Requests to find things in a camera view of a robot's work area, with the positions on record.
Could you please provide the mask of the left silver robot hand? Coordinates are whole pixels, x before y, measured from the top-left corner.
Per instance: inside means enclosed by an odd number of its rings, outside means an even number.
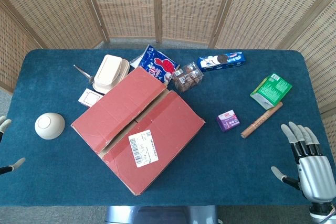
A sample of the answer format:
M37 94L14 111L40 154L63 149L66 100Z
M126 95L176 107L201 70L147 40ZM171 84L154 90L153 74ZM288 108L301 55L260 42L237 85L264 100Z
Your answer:
M11 119L7 119L5 115L1 116L0 141L2 141L3 135L5 131L7 130L7 128L10 126L11 122L12 122ZM26 158L23 157L12 165L1 167L0 174L2 175L2 174L6 174L9 172L13 172L14 170L17 170L25 162L25 160Z

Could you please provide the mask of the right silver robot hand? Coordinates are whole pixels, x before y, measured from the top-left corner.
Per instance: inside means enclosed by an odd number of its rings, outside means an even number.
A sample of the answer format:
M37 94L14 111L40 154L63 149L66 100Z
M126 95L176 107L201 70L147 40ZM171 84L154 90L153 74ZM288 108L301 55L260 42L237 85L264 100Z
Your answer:
M335 199L335 179L330 162L323 155L315 134L302 125L289 122L281 125L295 158L298 179L283 174L277 167L271 171L283 183L302 191L312 203L327 203Z

